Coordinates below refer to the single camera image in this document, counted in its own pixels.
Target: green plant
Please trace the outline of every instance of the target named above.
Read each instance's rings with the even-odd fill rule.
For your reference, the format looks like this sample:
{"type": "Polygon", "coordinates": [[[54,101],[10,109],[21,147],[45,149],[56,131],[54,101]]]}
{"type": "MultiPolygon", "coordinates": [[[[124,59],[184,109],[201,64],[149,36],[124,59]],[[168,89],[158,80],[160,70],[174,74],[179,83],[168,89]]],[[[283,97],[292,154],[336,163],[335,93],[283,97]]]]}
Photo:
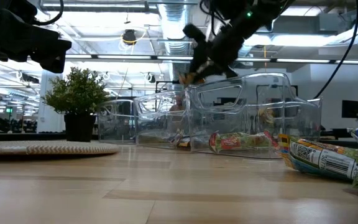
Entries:
{"type": "Polygon", "coordinates": [[[104,91],[106,85],[97,77],[98,74],[89,69],[72,67],[67,81],[58,77],[49,80],[53,88],[41,99],[57,113],[95,113],[98,104],[108,100],[109,95],[104,91]]]}

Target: clear plastic bin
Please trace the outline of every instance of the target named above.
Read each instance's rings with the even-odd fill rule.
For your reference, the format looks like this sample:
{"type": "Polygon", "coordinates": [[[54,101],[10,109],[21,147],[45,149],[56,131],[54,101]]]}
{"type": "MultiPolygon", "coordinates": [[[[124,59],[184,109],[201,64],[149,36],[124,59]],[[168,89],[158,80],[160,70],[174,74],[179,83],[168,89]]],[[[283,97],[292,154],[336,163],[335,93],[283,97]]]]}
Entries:
{"type": "Polygon", "coordinates": [[[190,149],[184,91],[165,91],[134,101],[138,145],[190,149]]]}
{"type": "Polygon", "coordinates": [[[264,131],[276,141],[279,133],[318,140],[321,101],[299,99],[291,88],[281,73],[189,86],[191,151],[275,159],[264,131]]]}
{"type": "Polygon", "coordinates": [[[111,100],[98,108],[99,141],[135,144],[135,116],[132,100],[111,100]]]}

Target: round woven mat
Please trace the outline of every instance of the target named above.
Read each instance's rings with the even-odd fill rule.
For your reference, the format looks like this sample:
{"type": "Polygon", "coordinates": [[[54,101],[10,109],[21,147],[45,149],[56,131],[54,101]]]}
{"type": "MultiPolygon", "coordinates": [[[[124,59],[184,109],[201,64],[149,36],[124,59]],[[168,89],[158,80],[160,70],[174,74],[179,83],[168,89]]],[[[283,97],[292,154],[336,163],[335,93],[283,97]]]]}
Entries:
{"type": "Polygon", "coordinates": [[[115,153],[115,144],[69,141],[0,141],[0,155],[6,154],[107,154],[115,153]]]}

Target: desk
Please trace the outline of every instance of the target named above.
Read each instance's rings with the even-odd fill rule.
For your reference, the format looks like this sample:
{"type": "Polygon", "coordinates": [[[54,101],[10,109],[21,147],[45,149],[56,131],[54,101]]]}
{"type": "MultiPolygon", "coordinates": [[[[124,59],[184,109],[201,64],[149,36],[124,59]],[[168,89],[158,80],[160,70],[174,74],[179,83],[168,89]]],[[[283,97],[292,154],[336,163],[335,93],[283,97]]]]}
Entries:
{"type": "Polygon", "coordinates": [[[0,159],[0,223],[358,223],[358,198],[342,191],[349,184],[282,160],[120,150],[0,159]]]}

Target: potted plant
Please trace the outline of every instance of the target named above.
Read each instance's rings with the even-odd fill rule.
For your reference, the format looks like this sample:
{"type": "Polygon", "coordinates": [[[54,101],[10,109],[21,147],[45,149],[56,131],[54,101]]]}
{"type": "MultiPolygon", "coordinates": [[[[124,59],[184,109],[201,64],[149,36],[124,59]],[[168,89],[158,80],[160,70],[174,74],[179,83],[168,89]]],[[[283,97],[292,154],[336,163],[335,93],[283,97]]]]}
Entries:
{"type": "Polygon", "coordinates": [[[67,141],[90,142],[98,104],[108,100],[105,84],[96,72],[71,68],[67,80],[51,79],[52,90],[41,97],[44,103],[65,114],[67,141]]]}

